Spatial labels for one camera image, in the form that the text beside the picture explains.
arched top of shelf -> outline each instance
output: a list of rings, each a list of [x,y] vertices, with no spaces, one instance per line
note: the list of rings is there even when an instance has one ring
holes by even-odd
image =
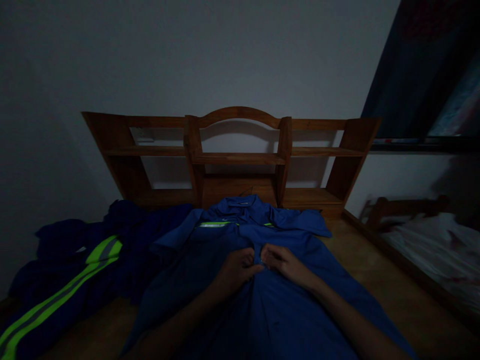
[[[198,118],[200,128],[206,128],[210,125],[228,119],[249,119],[264,123],[273,129],[280,128],[282,119],[276,118],[269,113],[247,106],[230,106],[224,107],[208,113]]]

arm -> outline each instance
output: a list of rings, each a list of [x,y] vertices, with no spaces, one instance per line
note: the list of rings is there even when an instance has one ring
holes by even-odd
[[[310,291],[336,321],[362,359],[410,359],[387,335],[365,319],[321,278],[311,272],[292,252],[266,244],[261,259],[295,284]]]
[[[251,247],[231,252],[213,282],[180,312],[150,331],[124,357],[124,360],[169,359],[185,338],[215,306],[235,293],[253,275],[264,269],[253,265]]]

finger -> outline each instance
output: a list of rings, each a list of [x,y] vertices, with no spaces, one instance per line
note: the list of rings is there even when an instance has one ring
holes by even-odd
[[[265,246],[261,250],[261,255],[260,255],[262,258],[262,261],[263,261],[264,255],[266,256],[269,252],[284,259],[287,255],[287,248],[283,246],[273,245],[270,243],[265,244]]]
[[[274,269],[277,269],[277,270],[280,270],[280,268],[282,266],[282,260],[278,260],[275,257],[273,257],[272,255],[265,256],[265,259],[262,259],[262,261],[268,267],[274,268]]]
[[[253,249],[253,247],[246,247],[246,248],[234,251],[233,254],[236,257],[241,258],[241,259],[243,257],[246,257],[246,256],[254,257],[255,256],[255,250]]]
[[[247,255],[241,259],[241,263],[246,267],[250,267],[254,264],[254,257],[251,255]]]
[[[263,265],[250,266],[249,268],[245,269],[245,272],[244,272],[245,280],[251,278],[255,274],[262,272],[264,269],[265,269],[265,266]]]

hand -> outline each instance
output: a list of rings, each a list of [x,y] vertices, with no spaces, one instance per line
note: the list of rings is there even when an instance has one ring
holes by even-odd
[[[251,247],[232,251],[207,291],[220,301],[235,293],[245,282],[264,269],[263,265],[254,265],[254,256],[255,251]]]
[[[267,268],[277,270],[291,282],[307,290],[319,279],[287,247],[265,244],[260,257]]]

blue jacket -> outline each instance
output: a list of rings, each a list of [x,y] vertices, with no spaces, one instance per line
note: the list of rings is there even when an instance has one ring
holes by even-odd
[[[2,332],[85,269],[87,257],[100,242],[118,235],[122,248],[117,261],[82,284],[65,304],[22,338],[17,359],[36,359],[71,325],[118,296],[139,304],[152,279],[176,256],[173,249],[154,254],[148,246],[178,227],[191,209],[191,204],[184,204],[147,212],[122,200],[110,206],[102,222],[70,219],[42,227],[36,233],[37,260],[20,269],[9,290],[11,297],[21,300],[22,308],[9,319]]]
[[[186,306],[213,280],[228,253],[285,246],[393,341],[415,356],[378,302],[314,235],[331,236],[318,211],[275,209],[256,195],[225,198],[193,210],[151,250],[178,251],[177,259],[145,291],[124,352],[139,336]],[[304,289],[265,269],[215,309],[189,336],[178,359],[357,359],[342,331]]]

